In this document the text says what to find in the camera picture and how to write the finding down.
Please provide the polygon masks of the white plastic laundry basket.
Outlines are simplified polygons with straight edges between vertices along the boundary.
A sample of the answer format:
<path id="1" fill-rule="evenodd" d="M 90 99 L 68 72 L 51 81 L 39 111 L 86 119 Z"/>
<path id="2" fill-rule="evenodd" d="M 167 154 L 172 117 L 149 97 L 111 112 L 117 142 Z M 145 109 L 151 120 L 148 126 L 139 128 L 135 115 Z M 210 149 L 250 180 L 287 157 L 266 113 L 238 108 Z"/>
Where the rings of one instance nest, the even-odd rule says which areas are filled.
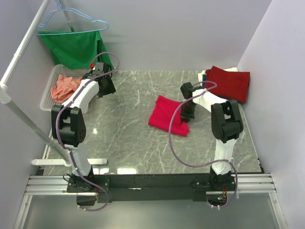
<path id="1" fill-rule="evenodd" d="M 88 73 L 90 68 L 80 68 L 76 70 L 71 70 L 62 64 L 57 64 L 53 67 L 49 79 L 47 81 L 42 99 L 40 102 L 40 109 L 43 111 L 51 111 L 51 108 L 56 104 L 51 97 L 51 89 L 57 86 L 58 76 L 65 75 L 66 77 L 72 77 L 73 79 L 80 78 Z"/>

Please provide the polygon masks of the salmon orange t-shirt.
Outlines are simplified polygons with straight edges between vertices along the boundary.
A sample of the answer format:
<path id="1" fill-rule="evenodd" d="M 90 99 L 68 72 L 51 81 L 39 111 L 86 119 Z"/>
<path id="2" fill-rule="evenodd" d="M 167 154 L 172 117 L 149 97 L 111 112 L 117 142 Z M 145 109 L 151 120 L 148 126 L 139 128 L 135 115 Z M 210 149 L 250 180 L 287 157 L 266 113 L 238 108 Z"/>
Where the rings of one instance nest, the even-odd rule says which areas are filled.
<path id="1" fill-rule="evenodd" d="M 68 100 L 78 89 L 82 77 L 73 78 L 60 74 L 56 86 L 51 88 L 51 97 L 56 103 L 63 103 Z"/>

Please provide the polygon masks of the blue folded t-shirt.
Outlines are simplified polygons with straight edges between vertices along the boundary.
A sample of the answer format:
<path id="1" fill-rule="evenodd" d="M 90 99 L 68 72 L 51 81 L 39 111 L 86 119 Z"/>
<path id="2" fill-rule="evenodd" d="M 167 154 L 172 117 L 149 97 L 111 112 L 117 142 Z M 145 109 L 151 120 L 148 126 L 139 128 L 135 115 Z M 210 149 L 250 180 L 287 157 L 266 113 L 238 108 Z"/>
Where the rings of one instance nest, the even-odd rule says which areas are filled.
<path id="1" fill-rule="evenodd" d="M 203 87 L 212 87 L 212 83 L 207 81 L 212 81 L 217 84 L 216 88 L 209 90 L 216 96 L 224 99 L 234 99 L 237 102 L 244 104 L 247 99 L 248 93 L 248 81 L 243 77 L 239 76 L 203 76 Z"/>

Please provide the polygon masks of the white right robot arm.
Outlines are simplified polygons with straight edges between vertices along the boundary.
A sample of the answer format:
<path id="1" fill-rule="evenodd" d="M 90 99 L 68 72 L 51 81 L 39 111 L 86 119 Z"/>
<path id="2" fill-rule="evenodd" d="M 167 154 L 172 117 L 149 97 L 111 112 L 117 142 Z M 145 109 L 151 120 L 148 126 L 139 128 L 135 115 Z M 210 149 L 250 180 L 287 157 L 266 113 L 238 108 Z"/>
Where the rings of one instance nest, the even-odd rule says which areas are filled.
<path id="1" fill-rule="evenodd" d="M 236 100 L 220 98 L 202 87 L 194 87 L 190 82 L 184 83 L 180 90 L 187 100 L 180 112 L 182 122 L 194 119 L 197 105 L 211 113 L 211 129 L 216 139 L 214 159 L 217 162 L 211 165 L 209 185 L 214 190 L 220 190 L 232 180 L 229 162 L 233 157 L 234 145 L 244 129 L 239 104 Z"/>

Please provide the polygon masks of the green hanging t-shirt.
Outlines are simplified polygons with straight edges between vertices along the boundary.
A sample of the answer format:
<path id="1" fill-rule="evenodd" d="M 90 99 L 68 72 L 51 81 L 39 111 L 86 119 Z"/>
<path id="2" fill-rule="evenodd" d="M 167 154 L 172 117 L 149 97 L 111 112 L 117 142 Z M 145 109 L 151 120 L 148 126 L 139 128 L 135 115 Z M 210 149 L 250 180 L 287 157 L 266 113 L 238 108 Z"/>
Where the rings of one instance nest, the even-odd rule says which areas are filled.
<path id="1" fill-rule="evenodd" d="M 49 48 L 55 64 L 75 70 L 88 68 L 91 62 L 104 62 L 113 67 L 108 54 L 94 59 L 99 53 L 106 52 L 100 32 L 62 33 L 58 31 L 40 31 L 39 36 Z"/>

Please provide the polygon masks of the dark red folded t-shirt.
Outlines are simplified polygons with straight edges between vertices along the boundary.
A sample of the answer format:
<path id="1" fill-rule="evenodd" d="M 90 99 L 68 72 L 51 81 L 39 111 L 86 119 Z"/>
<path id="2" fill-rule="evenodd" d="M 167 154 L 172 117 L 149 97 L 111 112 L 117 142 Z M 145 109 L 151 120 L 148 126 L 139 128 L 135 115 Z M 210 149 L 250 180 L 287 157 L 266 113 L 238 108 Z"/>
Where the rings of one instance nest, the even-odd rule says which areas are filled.
<path id="1" fill-rule="evenodd" d="M 250 72 L 230 72 L 213 66 L 205 71 L 206 80 L 217 84 L 209 92 L 224 98 L 246 103 L 250 83 Z"/>

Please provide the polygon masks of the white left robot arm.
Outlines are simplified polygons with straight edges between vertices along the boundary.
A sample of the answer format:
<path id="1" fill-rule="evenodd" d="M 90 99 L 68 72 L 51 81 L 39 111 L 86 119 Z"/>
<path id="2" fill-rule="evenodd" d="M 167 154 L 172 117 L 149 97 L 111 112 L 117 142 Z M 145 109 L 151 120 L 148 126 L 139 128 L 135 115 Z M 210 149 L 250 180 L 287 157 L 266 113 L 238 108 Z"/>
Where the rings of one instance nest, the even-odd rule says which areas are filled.
<path id="1" fill-rule="evenodd" d="M 88 111 L 93 97 L 103 97 L 116 92 L 112 82 L 114 68 L 105 62 L 91 63 L 91 70 L 77 80 L 77 88 L 60 105 L 51 109 L 52 136 L 67 152 L 72 174 L 81 177 L 78 186 L 85 192 L 95 187 L 95 179 L 83 142 L 86 124 L 83 114 Z"/>

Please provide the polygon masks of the white clothes rack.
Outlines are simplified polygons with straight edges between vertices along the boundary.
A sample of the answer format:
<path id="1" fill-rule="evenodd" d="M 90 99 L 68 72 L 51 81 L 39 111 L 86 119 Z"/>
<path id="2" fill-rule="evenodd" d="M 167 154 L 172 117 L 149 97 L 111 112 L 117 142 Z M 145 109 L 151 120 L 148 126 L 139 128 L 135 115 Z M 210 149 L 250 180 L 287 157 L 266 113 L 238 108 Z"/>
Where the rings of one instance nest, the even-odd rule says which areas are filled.
<path id="1" fill-rule="evenodd" d="M 30 162 L 34 166 L 48 166 L 48 165 L 65 165 L 66 167 L 70 167 L 70 159 L 69 153 L 66 152 L 61 146 L 56 145 L 56 143 L 52 140 L 51 137 L 48 137 L 46 133 L 44 133 L 41 128 L 37 126 L 35 123 L 36 119 L 30 119 L 30 117 L 22 110 L 17 104 L 11 99 L 9 96 L 8 86 L 11 85 L 12 76 L 15 75 L 15 72 L 20 72 L 20 77 L 16 79 L 17 82 L 20 83 L 21 89 L 26 90 L 31 95 L 34 95 L 35 99 L 39 97 L 36 95 L 36 91 L 42 89 L 43 84 L 38 83 L 38 86 L 30 86 L 27 87 L 25 85 L 26 82 L 28 83 L 37 83 L 38 80 L 46 78 L 49 71 L 43 65 L 44 62 L 51 62 L 51 60 L 46 60 L 43 58 L 39 58 L 36 61 L 33 61 L 33 67 L 26 65 L 21 67 L 20 62 L 26 60 L 33 60 L 33 57 L 43 51 L 46 51 L 46 48 L 42 45 L 41 42 L 41 34 L 38 34 L 37 28 L 38 27 L 45 27 L 48 23 L 48 20 L 53 16 L 51 12 L 49 16 L 46 17 L 44 22 L 41 22 L 45 11 L 48 8 L 48 5 L 51 3 L 50 0 L 43 0 L 41 5 L 36 12 L 35 17 L 31 21 L 24 37 L 22 38 L 14 56 L 5 71 L 3 78 L 0 81 L 0 92 L 1 92 L 1 102 L 5 103 L 5 105 L 22 121 L 31 131 L 38 137 L 40 140 L 49 146 L 52 150 L 54 150 L 58 155 L 60 155 L 61 159 L 35 159 L 33 158 Z M 31 40 L 35 39 L 36 44 L 40 45 L 40 48 L 31 56 L 27 57 L 25 52 L 30 46 Z"/>

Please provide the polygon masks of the pink-red t-shirt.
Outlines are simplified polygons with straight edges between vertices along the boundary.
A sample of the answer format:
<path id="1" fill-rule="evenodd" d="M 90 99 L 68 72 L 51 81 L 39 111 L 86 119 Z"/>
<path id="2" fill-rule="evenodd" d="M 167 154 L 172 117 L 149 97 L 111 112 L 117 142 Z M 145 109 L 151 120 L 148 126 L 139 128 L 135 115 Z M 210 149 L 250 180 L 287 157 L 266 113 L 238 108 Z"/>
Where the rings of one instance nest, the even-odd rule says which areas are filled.
<path id="1" fill-rule="evenodd" d="M 171 118 L 180 102 L 159 95 L 154 110 L 148 120 L 148 125 L 168 132 Z M 180 119 L 181 108 L 174 117 L 171 134 L 187 137 L 189 133 L 188 124 Z"/>

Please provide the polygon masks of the aluminium rail frame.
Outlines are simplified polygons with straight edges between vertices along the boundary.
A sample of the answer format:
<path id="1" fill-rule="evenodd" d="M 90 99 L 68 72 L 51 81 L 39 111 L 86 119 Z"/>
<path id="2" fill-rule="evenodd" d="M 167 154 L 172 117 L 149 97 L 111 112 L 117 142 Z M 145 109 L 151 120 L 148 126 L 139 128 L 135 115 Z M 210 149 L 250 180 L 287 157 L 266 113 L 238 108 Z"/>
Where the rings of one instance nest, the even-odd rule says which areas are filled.
<path id="1" fill-rule="evenodd" d="M 238 174 L 232 175 L 229 183 L 212 187 L 208 174 L 158 174 L 158 175 L 96 175 L 96 182 L 110 195 L 111 201 L 139 200 L 185 200 L 204 201 L 208 195 L 228 194 L 260 194 L 267 193 L 271 200 L 278 227 L 288 227 L 276 188 L 270 174 Z M 24 227 L 26 217 L 34 196 L 76 195 L 85 199 L 106 199 L 102 192 L 93 188 L 83 191 L 76 180 L 67 176 L 31 176 L 24 192 L 14 228 Z"/>

